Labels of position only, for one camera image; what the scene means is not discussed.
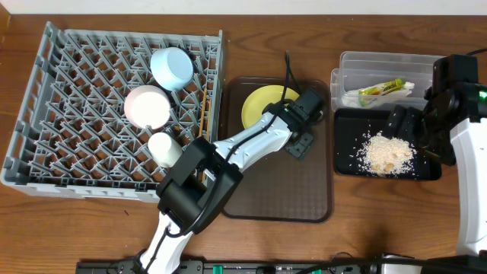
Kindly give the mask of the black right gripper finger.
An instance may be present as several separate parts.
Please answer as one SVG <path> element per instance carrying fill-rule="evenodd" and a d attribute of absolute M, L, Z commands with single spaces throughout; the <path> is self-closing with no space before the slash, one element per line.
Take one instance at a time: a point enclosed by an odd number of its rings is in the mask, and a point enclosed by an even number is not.
<path fill-rule="evenodd" d="M 403 123 L 405 115 L 406 115 L 406 108 L 400 105 L 396 105 L 387 118 L 387 122 L 382 131 L 382 136 L 387 139 L 394 138 L 397 135 Z"/>
<path fill-rule="evenodd" d="M 412 147 L 418 144 L 419 127 L 422 121 L 422 111 L 414 107 L 406 109 L 405 116 L 399 127 L 399 138 L 407 141 Z"/>

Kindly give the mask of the leftover rice food waste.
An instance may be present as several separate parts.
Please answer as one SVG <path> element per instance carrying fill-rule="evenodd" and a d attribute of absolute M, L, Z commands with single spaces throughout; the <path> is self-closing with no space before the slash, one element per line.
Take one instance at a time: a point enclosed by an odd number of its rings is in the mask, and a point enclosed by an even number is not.
<path fill-rule="evenodd" d="M 389 139 L 382 132 L 368 133 L 364 137 L 365 141 L 355 153 L 360 171 L 379 177 L 398 177 L 414 170 L 417 151 L 410 142 L 396 137 Z"/>

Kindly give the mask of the green orange snack wrapper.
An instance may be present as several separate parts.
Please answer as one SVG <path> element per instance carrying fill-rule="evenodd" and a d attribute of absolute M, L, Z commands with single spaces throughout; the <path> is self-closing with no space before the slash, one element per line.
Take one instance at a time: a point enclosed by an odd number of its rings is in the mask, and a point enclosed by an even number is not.
<path fill-rule="evenodd" d="M 358 94 L 360 95 L 358 102 L 360 105 L 367 106 L 371 99 L 363 98 L 363 96 L 384 96 L 386 94 L 398 91 L 404 87 L 406 83 L 401 78 L 396 78 L 393 81 L 376 84 L 373 87 L 361 89 Z"/>

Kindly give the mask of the white napkin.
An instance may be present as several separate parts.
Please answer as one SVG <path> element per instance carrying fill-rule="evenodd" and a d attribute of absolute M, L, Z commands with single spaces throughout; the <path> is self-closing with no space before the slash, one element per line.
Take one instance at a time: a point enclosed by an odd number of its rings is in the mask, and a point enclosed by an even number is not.
<path fill-rule="evenodd" d="M 414 83 L 407 81 L 403 88 L 400 88 L 398 91 L 392 91 L 389 94 L 386 94 L 386 97 L 387 96 L 407 97 L 412 93 L 414 87 L 415 87 Z M 385 100 L 382 100 L 380 102 L 378 99 L 364 98 L 359 94 L 360 91 L 361 89 L 350 90 L 346 92 L 344 95 L 341 96 L 340 102 L 345 107 L 365 108 L 365 109 L 370 109 L 372 107 L 379 107 L 385 102 Z"/>

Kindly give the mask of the yellow round plate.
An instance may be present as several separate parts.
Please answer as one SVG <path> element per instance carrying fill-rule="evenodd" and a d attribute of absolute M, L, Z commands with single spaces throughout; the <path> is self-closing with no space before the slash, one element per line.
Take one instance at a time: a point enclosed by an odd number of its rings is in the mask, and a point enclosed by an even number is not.
<path fill-rule="evenodd" d="M 265 107 L 278 103 L 282 98 L 282 85 L 266 85 L 253 91 L 243 103 L 241 120 L 245 129 L 259 121 Z"/>

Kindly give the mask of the white cup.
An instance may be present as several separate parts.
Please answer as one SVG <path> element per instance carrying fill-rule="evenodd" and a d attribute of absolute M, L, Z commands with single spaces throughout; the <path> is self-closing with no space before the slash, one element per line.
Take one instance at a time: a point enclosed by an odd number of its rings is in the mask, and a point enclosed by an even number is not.
<path fill-rule="evenodd" d="M 164 132 L 157 132 L 149 138 L 148 149 L 155 163 L 165 168 L 173 167 L 183 153 L 182 147 Z"/>

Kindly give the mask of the light blue bowl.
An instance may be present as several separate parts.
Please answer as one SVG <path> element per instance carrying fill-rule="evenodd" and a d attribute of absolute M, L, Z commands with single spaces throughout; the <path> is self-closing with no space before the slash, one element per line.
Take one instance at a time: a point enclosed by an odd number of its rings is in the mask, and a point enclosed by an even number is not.
<path fill-rule="evenodd" d="M 193 79 L 191 58 L 180 48 L 157 49 L 151 56 L 150 70 L 155 81 L 168 91 L 179 91 Z"/>

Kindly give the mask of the pink bowl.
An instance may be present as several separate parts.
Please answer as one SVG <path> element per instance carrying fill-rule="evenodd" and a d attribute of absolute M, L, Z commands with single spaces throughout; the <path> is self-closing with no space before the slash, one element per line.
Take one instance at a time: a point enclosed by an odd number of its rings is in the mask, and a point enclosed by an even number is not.
<path fill-rule="evenodd" d="M 124 114 L 137 128 L 159 129 L 170 118 L 170 100 L 156 86 L 142 85 L 131 90 L 124 101 Z"/>

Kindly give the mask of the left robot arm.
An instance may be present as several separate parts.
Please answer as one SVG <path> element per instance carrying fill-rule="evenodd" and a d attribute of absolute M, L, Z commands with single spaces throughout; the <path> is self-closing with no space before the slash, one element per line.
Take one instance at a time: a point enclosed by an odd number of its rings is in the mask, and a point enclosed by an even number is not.
<path fill-rule="evenodd" d="M 296 100 L 268 104 L 258 122 L 231 138 L 192 141 L 156 188 L 158 227 L 131 271 L 175 272 L 189 239 L 220 214 L 248 167 L 281 149 L 296 158 L 309 151 L 310 128 L 322 117 L 323 106 L 323 97 L 310 88 Z"/>

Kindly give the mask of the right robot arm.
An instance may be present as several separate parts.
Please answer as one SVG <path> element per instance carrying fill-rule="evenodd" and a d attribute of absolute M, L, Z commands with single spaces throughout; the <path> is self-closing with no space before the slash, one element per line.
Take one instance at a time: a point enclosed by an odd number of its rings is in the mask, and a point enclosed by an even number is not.
<path fill-rule="evenodd" d="M 430 158 L 456 165 L 460 232 L 454 256 L 430 259 L 424 266 L 404 263 L 410 273 L 486 271 L 486 86 L 479 83 L 474 52 L 434 62 L 432 86 L 423 110 L 396 106 L 383 135 L 413 142 Z"/>

